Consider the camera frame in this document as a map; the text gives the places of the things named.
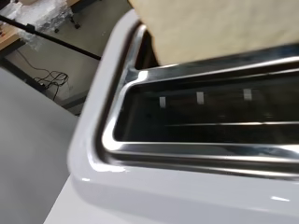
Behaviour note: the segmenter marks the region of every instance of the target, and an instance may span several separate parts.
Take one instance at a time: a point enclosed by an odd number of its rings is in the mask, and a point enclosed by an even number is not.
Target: power cord
[[[67,83],[68,85],[68,79],[69,76],[66,73],[63,72],[58,72],[58,71],[52,71],[50,72],[47,69],[44,68],[37,68],[35,66],[33,66],[28,60],[27,58],[17,49],[17,52],[21,55],[21,57],[27,62],[27,64],[32,67],[33,69],[37,70],[37,71],[44,71],[47,72],[48,74],[45,77],[35,77],[34,80],[39,83],[40,85],[45,86],[45,88],[48,90],[49,88],[51,88],[52,86],[56,86],[56,92],[53,96],[53,101],[55,101],[55,98],[57,96],[57,93],[59,91],[59,89],[65,84]]]

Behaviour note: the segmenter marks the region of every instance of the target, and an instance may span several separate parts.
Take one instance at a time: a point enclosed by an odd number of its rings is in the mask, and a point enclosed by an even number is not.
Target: chrome slot trim
[[[265,122],[223,122],[223,123],[183,123],[183,124],[170,124],[168,127],[179,126],[242,126],[242,125],[298,125],[299,121],[265,121]]]
[[[145,70],[136,70],[135,62],[138,50],[141,46],[142,39],[146,33],[145,25],[140,25],[134,35],[133,42],[126,56],[125,65],[121,74],[118,88],[116,89],[112,105],[107,117],[107,123],[102,134],[102,145],[106,153],[113,156],[130,155],[130,156],[152,156],[156,158],[177,157],[182,160],[219,160],[219,161],[256,161],[266,163],[299,163],[299,145],[271,145],[271,144],[228,144],[228,143],[173,143],[173,142],[120,142],[115,140],[113,133],[121,112],[121,107],[126,95],[133,86],[157,82],[162,80],[189,78],[189,77],[208,77],[224,72],[246,71],[248,69],[276,67],[267,75],[283,74],[286,72],[295,72],[299,67],[299,56],[290,56],[287,58],[276,58],[267,61],[266,57],[261,57],[260,62],[254,61],[253,64],[245,65],[242,60],[237,65],[227,67],[225,64],[219,66],[219,70],[212,72],[205,71],[210,66],[200,67],[200,63],[187,63],[180,65],[169,65],[159,68],[151,68]],[[277,68],[278,65],[291,64],[289,69],[286,66]],[[246,123],[206,123],[206,124],[184,124],[184,125],[282,125],[282,124],[299,124],[299,121],[273,121],[273,122],[246,122]],[[242,154],[249,150],[256,152],[254,156]],[[209,151],[224,150],[223,155],[209,155]],[[246,171],[241,169],[237,173],[244,174]]]
[[[139,161],[127,161],[123,162],[125,165],[141,166],[149,168],[161,168],[172,169],[180,171],[193,171],[211,174],[224,174],[224,175],[242,175],[271,179],[285,179],[285,180],[298,180],[299,174],[293,172],[278,172],[278,171],[262,171],[253,169],[237,169],[237,168],[224,168],[224,167],[212,167],[202,165],[181,165],[181,164],[161,164],[158,162],[139,162]]]

